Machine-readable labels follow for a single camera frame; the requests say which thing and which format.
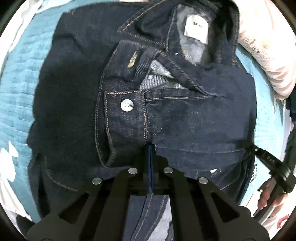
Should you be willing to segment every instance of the denim jacket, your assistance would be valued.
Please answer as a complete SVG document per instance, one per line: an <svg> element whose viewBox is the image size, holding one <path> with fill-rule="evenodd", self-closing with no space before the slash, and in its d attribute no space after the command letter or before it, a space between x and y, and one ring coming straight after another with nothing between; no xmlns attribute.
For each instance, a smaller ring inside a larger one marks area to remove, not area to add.
<svg viewBox="0 0 296 241"><path fill-rule="evenodd" d="M189 15L207 21L207 43L183 35ZM147 142L169 166L209 178L240 203L254 165L244 146L253 140L256 97L235 56L238 28L228 0L99 3L64 13L27 141L40 215L93 178L131 166ZM130 209L142 212L132 212L125 240L147 240L166 202L131 199Z"/></svg>

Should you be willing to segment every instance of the white tag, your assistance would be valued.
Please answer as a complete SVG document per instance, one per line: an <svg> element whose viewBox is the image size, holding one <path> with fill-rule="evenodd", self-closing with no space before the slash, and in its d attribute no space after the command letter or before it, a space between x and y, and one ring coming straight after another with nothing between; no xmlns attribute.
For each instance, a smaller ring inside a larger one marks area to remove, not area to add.
<svg viewBox="0 0 296 241"><path fill-rule="evenodd" d="M189 14L187 16L184 35L198 39L207 44L208 22L199 15Z"/></svg>

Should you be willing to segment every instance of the blue bedsheet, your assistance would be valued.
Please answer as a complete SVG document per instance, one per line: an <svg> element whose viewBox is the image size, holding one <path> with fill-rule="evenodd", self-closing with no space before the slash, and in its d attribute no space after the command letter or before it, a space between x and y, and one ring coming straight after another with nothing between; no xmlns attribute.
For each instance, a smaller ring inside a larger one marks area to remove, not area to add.
<svg viewBox="0 0 296 241"><path fill-rule="evenodd" d="M51 38L61 14L93 2L99 1L75 0L36 15L18 45L9 54L0 79L0 149L8 150L8 142L11 141L19 153L19 157L13 158L16 178L10 184L35 222L40 218L28 181L27 168L32 152L26 145L26 139L34 121L32 104L39 71L50 50ZM241 46L236 54L246 70L255 78L258 105L255 144L279 158L284 136L283 105L280 101L274 100L273 89L253 57ZM258 160L256 168L260 170L260 175L254 175L245 197L250 196L268 178L268 170Z"/></svg>

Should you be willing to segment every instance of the bed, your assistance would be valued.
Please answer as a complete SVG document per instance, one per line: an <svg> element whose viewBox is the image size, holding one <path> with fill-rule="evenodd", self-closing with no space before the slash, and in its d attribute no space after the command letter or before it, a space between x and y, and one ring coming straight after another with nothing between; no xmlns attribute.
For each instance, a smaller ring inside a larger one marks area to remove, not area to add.
<svg viewBox="0 0 296 241"><path fill-rule="evenodd" d="M16 175L14 181L9 184L34 222L39 221L40 217L28 181L27 170L32 152L26 144L26 139L34 121L32 105L40 68L50 50L51 38L61 14L94 2L100 1L74 0L36 14L3 66L0 78L0 149L8 152L11 142L17 150L18 156L12 156ZM239 45L236 55L255 80L257 121L254 143L280 158L285 126L290 125L286 121L285 104L276 100L265 72L251 54ZM268 173L268 169L256 158L254 173L244 200L269 178Z"/></svg>

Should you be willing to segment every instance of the silver rivet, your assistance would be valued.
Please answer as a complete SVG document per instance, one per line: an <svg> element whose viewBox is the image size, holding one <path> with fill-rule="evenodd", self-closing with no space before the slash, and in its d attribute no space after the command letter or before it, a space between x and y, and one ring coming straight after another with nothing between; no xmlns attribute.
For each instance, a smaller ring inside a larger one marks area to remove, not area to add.
<svg viewBox="0 0 296 241"><path fill-rule="evenodd" d="M198 181L201 183L201 184L207 184L208 180L205 178L205 177L201 177L200 179L198 179Z"/></svg>
<svg viewBox="0 0 296 241"><path fill-rule="evenodd" d="M102 183L102 179L99 177L95 177L92 182L94 185L99 185Z"/></svg>
<svg viewBox="0 0 296 241"><path fill-rule="evenodd" d="M128 172L129 172L130 174L136 174L136 173L138 172L138 169L135 168L135 167L131 167L131 168L128 170Z"/></svg>
<svg viewBox="0 0 296 241"><path fill-rule="evenodd" d="M167 173L167 174L170 174L170 173L173 172L173 169L170 168L170 167L166 167L165 169L163 169L163 171L164 171L165 173Z"/></svg>
<svg viewBox="0 0 296 241"><path fill-rule="evenodd" d="M129 112L133 109L133 102L129 99L125 99L120 104L120 107L123 111Z"/></svg>

